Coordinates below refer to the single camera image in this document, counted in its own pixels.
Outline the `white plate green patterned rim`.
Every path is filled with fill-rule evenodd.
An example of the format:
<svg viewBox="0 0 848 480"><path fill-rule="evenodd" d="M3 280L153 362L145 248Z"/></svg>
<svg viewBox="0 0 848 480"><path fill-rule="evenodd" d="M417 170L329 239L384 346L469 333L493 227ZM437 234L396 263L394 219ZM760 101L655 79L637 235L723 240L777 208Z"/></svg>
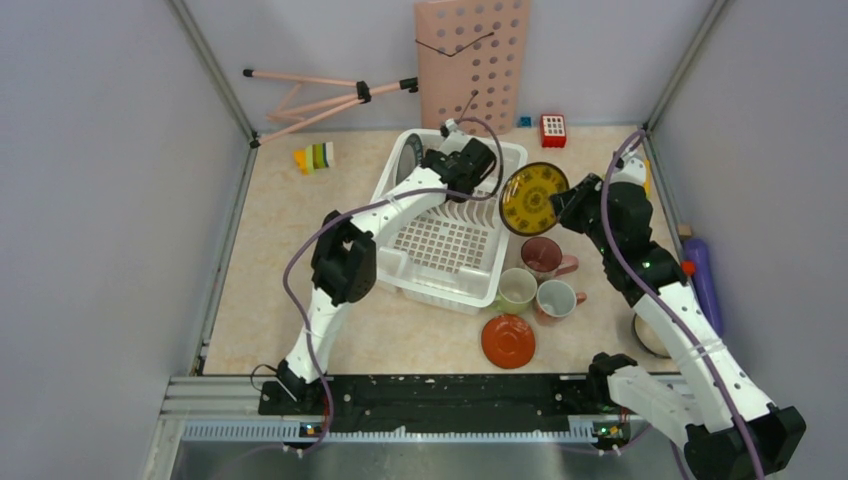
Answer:
<svg viewBox="0 0 848 480"><path fill-rule="evenodd" d="M396 164L395 183L400 184L418 167L424 157L424 146L418 134L410 134L400 150Z"/></svg>

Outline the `yellow patterned plate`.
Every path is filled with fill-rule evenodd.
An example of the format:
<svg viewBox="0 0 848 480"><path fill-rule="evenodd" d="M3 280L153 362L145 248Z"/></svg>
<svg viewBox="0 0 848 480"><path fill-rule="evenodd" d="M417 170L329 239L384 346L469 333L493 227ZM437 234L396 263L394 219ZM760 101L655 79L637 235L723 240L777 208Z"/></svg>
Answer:
<svg viewBox="0 0 848 480"><path fill-rule="evenodd" d="M570 188L565 173L547 162L529 163L504 183L499 196L499 215L511 233L522 237L541 235L558 220L550 198Z"/></svg>

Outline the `pink patterned mug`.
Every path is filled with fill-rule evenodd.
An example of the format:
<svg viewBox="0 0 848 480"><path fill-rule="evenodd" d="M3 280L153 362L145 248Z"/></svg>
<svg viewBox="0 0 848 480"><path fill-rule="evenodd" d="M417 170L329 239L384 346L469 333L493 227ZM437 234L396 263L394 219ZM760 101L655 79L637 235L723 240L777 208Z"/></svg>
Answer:
<svg viewBox="0 0 848 480"><path fill-rule="evenodd" d="M537 236L526 240L520 248L520 265L538 284L573 273L579 268L579 259L564 254L552 239Z"/></svg>

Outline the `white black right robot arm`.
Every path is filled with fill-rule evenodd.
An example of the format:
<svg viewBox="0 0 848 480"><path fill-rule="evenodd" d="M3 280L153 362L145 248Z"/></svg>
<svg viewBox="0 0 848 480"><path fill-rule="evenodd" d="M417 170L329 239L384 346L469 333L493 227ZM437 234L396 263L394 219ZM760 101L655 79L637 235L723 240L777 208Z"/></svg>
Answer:
<svg viewBox="0 0 848 480"><path fill-rule="evenodd" d="M671 253L651 238L653 207L642 164L576 186L554 183L556 220L586 235L608 281L658 336L692 392L686 398L625 354L599 353L586 397L600 412L622 406L683 451L697 479L763 479L785 469L806 431L797 408L779 407L748 377L703 312Z"/></svg>

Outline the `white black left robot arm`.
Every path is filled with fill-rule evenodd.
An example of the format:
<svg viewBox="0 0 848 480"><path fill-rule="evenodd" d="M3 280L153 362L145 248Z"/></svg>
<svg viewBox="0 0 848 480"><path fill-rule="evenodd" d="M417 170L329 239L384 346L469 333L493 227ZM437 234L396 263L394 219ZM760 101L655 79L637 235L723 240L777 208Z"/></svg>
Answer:
<svg viewBox="0 0 848 480"><path fill-rule="evenodd" d="M283 401L297 413L319 404L329 352L352 305L374 288L379 249L411 220L446 202L478 200L491 174L504 175L500 143L487 145L462 133L448 136L388 193L372 203L330 212L307 241L313 249L310 304L294 304L302 318L295 346L280 362Z"/></svg>

